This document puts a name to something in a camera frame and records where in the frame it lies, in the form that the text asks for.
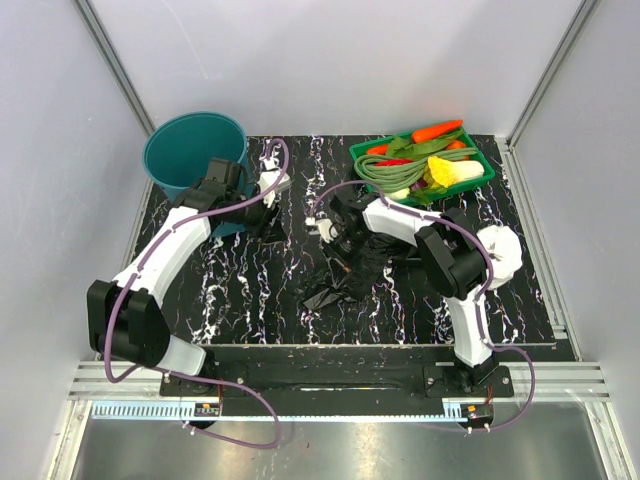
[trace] table surface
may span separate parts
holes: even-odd
[[[496,405],[496,421],[517,410]],[[218,422],[211,430],[273,438],[269,422]],[[535,404],[502,432],[470,436],[411,423],[284,423],[281,446],[267,451],[191,437],[179,422],[90,420],[72,478],[594,480],[606,478],[595,445],[579,404]]]
[[[169,288],[162,310],[172,332],[203,344],[433,344],[452,343],[443,299],[419,267],[386,267],[371,294],[320,311],[301,305],[299,288],[325,266],[320,239],[304,219],[327,187],[352,179],[351,145],[375,137],[285,137],[291,154],[291,188],[281,195],[286,242],[269,246],[246,233],[201,245]],[[474,228],[508,225],[520,237],[523,267],[513,280],[487,294],[489,331],[495,343],[553,343],[540,285],[510,186],[492,136],[472,135],[496,170],[485,187],[435,202],[458,207]],[[249,161],[257,168],[265,138],[249,138]],[[162,226],[169,203],[154,186],[135,246],[140,252]]]

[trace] orange carrot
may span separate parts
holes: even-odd
[[[423,143],[429,140],[433,140],[440,135],[452,132],[456,128],[462,126],[462,120],[454,120],[452,122],[441,123],[440,125],[433,125],[431,127],[423,128],[413,132],[411,138],[414,143]]]
[[[454,140],[449,145],[447,145],[446,150],[457,150],[459,148],[467,148],[467,146],[460,140]],[[465,156],[462,160],[469,160],[469,155]]]
[[[387,153],[388,145],[378,145],[377,147],[371,147],[367,150],[367,155],[384,155]]]

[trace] white wall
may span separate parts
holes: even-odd
[[[69,0],[2,2],[0,132],[0,476],[32,479],[145,182],[145,137]]]
[[[516,149],[587,360],[640,466],[640,3],[602,2]]]
[[[93,0],[156,124],[508,134],[579,0]]]

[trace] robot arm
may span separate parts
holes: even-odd
[[[458,232],[419,216],[390,209],[373,195],[357,200],[349,194],[337,194],[330,207],[340,217],[339,223],[334,224],[328,219],[308,219],[307,225],[318,229],[329,264],[342,268],[339,287],[346,288],[350,296],[361,298],[375,281],[371,278],[365,280],[357,272],[362,266],[360,251],[372,233],[384,233],[413,245],[418,250],[429,283],[445,297],[453,324],[455,355],[467,370],[471,383],[477,384],[491,373],[496,363],[492,351],[482,341],[476,318],[475,298],[487,278],[486,264],[477,247]],[[458,209],[429,214],[473,231]],[[479,232],[478,237],[487,250],[495,254],[493,266],[500,274],[492,282],[493,289],[508,281],[520,268],[522,251],[517,236],[508,227],[485,230],[488,231]],[[508,248],[503,249],[505,242]],[[486,332],[484,295],[479,303],[481,324]]]
[[[271,160],[263,163],[265,171],[258,181],[261,191],[273,185],[280,175]],[[206,177],[180,194],[164,225],[142,253],[112,282],[96,280],[93,283],[87,292],[89,343],[93,350],[104,351],[107,323],[115,300],[135,274],[118,313],[113,355],[147,368],[213,376],[213,359],[207,361],[211,354],[171,335],[161,307],[169,285],[187,259],[209,239],[220,223],[242,224],[263,238],[277,228],[274,225],[278,214],[276,193],[289,187],[288,175],[262,202],[221,215],[196,218],[180,228],[175,227],[178,222],[200,213],[240,203],[235,190],[240,174],[241,167],[235,163],[211,160]]]

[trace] cable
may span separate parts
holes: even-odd
[[[223,387],[233,387],[233,388],[237,388],[239,390],[245,391],[250,395],[254,396],[255,398],[257,398],[258,401],[260,401],[260,403],[264,405],[264,407],[269,411],[269,413],[273,417],[273,421],[276,426],[276,436],[269,443],[245,442],[244,440],[238,440],[237,438],[227,437],[225,435],[220,435],[219,433],[209,432],[207,430],[202,430],[196,427],[191,427],[193,429],[192,431],[201,433],[202,435],[206,435],[207,437],[215,438],[218,440],[224,440],[225,442],[230,442],[235,445],[239,445],[241,447],[256,448],[259,450],[270,450],[272,448],[276,448],[280,443],[280,439],[282,438],[282,427],[280,426],[280,419],[278,418],[278,414],[275,412],[271,404],[267,402],[264,398],[262,398],[262,396],[252,388],[249,388],[245,385],[240,385],[239,383],[236,383],[236,382],[228,382],[226,380],[216,380],[213,378],[195,377],[195,376],[186,375],[180,372],[169,372],[168,370],[164,370],[161,368],[154,368],[154,370],[157,370],[162,373],[171,373],[171,375],[173,375],[174,377],[182,378],[184,380],[189,380],[192,382],[209,383],[211,385],[218,385]]]
[[[164,240],[166,240],[169,237],[169,235],[174,233],[175,230],[177,228],[181,227],[182,225],[184,225],[186,223],[189,223],[189,222],[191,222],[193,220],[197,220],[199,218],[213,217],[215,215],[222,215],[224,213],[229,213],[229,212],[233,212],[235,210],[243,209],[245,207],[248,207],[249,205],[253,205],[254,203],[257,203],[257,202],[261,201],[269,193],[274,191],[278,187],[278,185],[280,184],[280,182],[282,181],[284,176],[286,175],[287,168],[289,167],[289,149],[288,149],[286,143],[284,142],[284,140],[282,140],[281,138],[274,138],[269,142],[269,145],[267,146],[266,151],[265,151],[265,156],[266,157],[270,157],[271,156],[271,153],[273,151],[273,147],[275,145],[280,145],[282,147],[282,152],[283,152],[283,155],[284,155],[284,159],[283,159],[283,166],[282,166],[282,169],[280,171],[280,174],[276,178],[276,180],[273,183],[273,185],[271,185],[269,188],[267,188],[264,192],[260,192],[255,197],[252,197],[252,198],[250,198],[248,200],[240,202],[240,203],[238,203],[236,205],[231,205],[229,207],[224,207],[224,208],[218,208],[218,209],[215,209],[215,210],[210,210],[208,212],[198,213],[197,215],[192,215],[191,217],[187,217],[187,218],[185,218],[183,220],[180,220],[179,222],[176,222],[174,225],[171,226],[171,228],[169,230],[165,230],[153,242],[153,244],[151,246],[149,246],[149,248],[145,252],[144,256],[140,259],[140,261],[138,262],[138,265],[137,265],[138,273],[132,273],[131,277],[129,277],[129,280],[125,283],[125,285],[120,290],[120,293],[118,294],[118,297],[116,298],[116,301],[115,301],[115,303],[113,305],[113,308],[111,309],[111,313],[109,315],[109,321],[107,323],[107,333],[106,333],[105,345],[104,345],[104,371],[105,371],[105,375],[106,375],[107,379],[111,383],[121,382],[122,380],[127,378],[133,371],[135,371],[138,368],[137,365],[134,365],[134,366],[128,368],[119,377],[115,377],[113,375],[113,369],[111,368],[111,349],[112,349],[112,346],[113,346],[113,333],[114,333],[114,330],[115,330],[116,320],[118,318],[118,313],[120,313],[120,309],[122,308],[122,303],[124,302],[124,299],[127,296],[127,293],[129,293],[129,290],[131,289],[131,286],[133,285],[135,280],[137,278],[139,278],[140,272],[142,272],[142,270],[144,269],[145,264],[149,261],[149,258],[151,258],[151,255],[153,254],[153,252],[155,252],[157,250],[157,248],[160,246],[160,244]],[[282,437],[282,428],[280,426],[280,420],[278,419],[278,416],[275,413],[273,407],[265,399],[263,399],[260,396],[260,394],[258,392],[256,392],[255,390],[253,390],[253,389],[251,389],[249,387],[246,387],[244,385],[240,385],[240,384],[235,383],[235,382],[227,382],[227,381],[224,381],[224,380],[215,380],[215,379],[205,378],[205,377],[195,377],[195,376],[184,375],[184,374],[176,373],[176,372],[172,372],[172,375],[177,376],[177,377],[181,377],[181,378],[185,378],[187,380],[192,380],[194,382],[210,383],[212,385],[220,385],[220,386],[228,386],[228,387],[238,388],[240,390],[243,390],[243,391],[249,393],[250,395],[252,395],[255,398],[257,398],[266,407],[266,409],[269,411],[269,413],[273,417],[273,420],[274,420],[274,423],[275,423],[275,429],[276,429],[275,439],[272,442],[267,443],[267,444],[248,443],[248,442],[244,442],[242,440],[236,440],[236,439],[233,439],[233,438],[225,437],[225,436],[219,435],[217,433],[205,432],[204,430],[195,429],[195,431],[198,431],[198,433],[202,433],[204,435],[207,435],[207,436],[210,436],[210,437],[213,437],[213,438],[217,438],[217,439],[220,439],[220,440],[225,440],[225,441],[228,441],[228,442],[231,442],[231,443],[235,443],[236,445],[240,445],[240,446],[244,446],[244,447],[251,447],[251,448],[258,448],[258,449],[275,448],[278,445],[278,443],[280,443],[280,439]]]
[[[318,205],[320,205],[320,202],[324,199],[324,197],[329,195],[334,190],[337,190],[338,188],[346,187],[347,185],[369,185],[370,187],[373,187],[378,191],[378,195],[380,195],[380,201],[384,203],[387,207],[389,206],[387,197],[385,196],[384,192],[382,191],[379,185],[376,185],[375,183],[370,182],[368,180],[349,180],[348,182],[342,182],[337,185],[334,185],[333,187],[329,187],[324,192],[322,192],[320,196],[316,198],[316,201],[313,202],[313,205],[311,206],[311,212],[309,212],[309,216],[311,218],[315,218]]]
[[[358,184],[358,183],[365,183],[367,185],[371,185],[373,187],[375,187],[378,192],[381,192],[381,188],[378,185],[372,184],[372,182],[368,182],[368,181],[351,181],[351,182],[343,182],[343,183],[339,183],[337,185],[332,186],[331,188],[327,189],[322,195],[320,195],[320,197],[318,197],[318,200],[316,200],[316,202],[313,204],[313,207],[311,209],[311,214],[314,215],[315,214],[315,210],[316,210],[316,206],[318,205],[318,203],[320,202],[320,200],[322,198],[324,198],[329,192],[336,190],[338,188],[347,186],[347,185],[351,185],[351,184]],[[515,415],[513,418],[511,418],[510,420],[507,420],[504,423],[498,424],[494,427],[491,427],[492,430],[502,430],[503,428],[506,428],[510,425],[513,425],[517,420],[519,420],[520,418],[522,418],[522,416],[529,410],[529,408],[531,407],[531,404],[533,402],[533,396],[535,394],[535,390],[536,390],[536,374],[535,374],[535,369],[533,367],[533,362],[531,361],[531,358],[529,357],[529,355],[527,354],[527,352],[525,352],[522,348],[520,347],[516,347],[515,345],[507,345],[507,346],[496,346],[491,342],[491,338],[489,337],[489,334],[486,333],[484,331],[484,325],[482,323],[482,311],[480,310],[480,300],[482,299],[482,296],[484,295],[484,293],[489,289],[489,287],[491,286],[491,282],[493,282],[493,278],[494,278],[494,271],[493,271],[493,263],[491,261],[491,257],[489,256],[489,252],[487,252],[487,249],[484,247],[484,245],[482,244],[482,242],[478,239],[478,237],[476,237],[473,233],[465,230],[464,228],[456,225],[453,222],[450,222],[449,220],[446,220],[444,218],[441,217],[437,217],[435,215],[429,215],[428,213],[423,213],[420,210],[416,210],[413,208],[408,208],[408,207],[404,207],[403,205],[393,202],[393,201],[389,201],[389,199],[384,198],[384,195],[381,194],[380,196],[380,200],[391,210],[395,210],[397,212],[401,212],[401,213],[406,213],[408,215],[412,215],[414,217],[418,217],[421,220],[428,220],[431,222],[435,222],[435,223],[440,223],[442,225],[445,225],[446,227],[455,230],[456,232],[460,233],[463,237],[465,237],[467,240],[469,240],[471,243],[473,243],[473,245],[478,249],[478,251],[480,252],[480,254],[482,255],[482,258],[485,261],[485,264],[487,265],[487,281],[482,285],[482,287],[480,287],[480,290],[478,290],[478,293],[474,299],[475,303],[476,303],[476,307],[475,307],[475,311],[476,311],[476,322],[478,325],[478,331],[480,332],[480,339],[482,340],[482,342],[492,351],[494,352],[506,352],[506,351],[514,351],[517,352],[518,354],[520,354],[524,360],[527,362],[527,365],[529,366],[529,371],[531,373],[531,389],[529,391],[529,396],[527,397],[527,400],[524,404],[524,406],[522,407],[522,410],[520,410],[520,412],[518,412],[517,415]],[[443,428],[437,428],[434,427],[435,429],[438,430],[447,430],[447,431],[451,431],[450,429],[443,429]]]

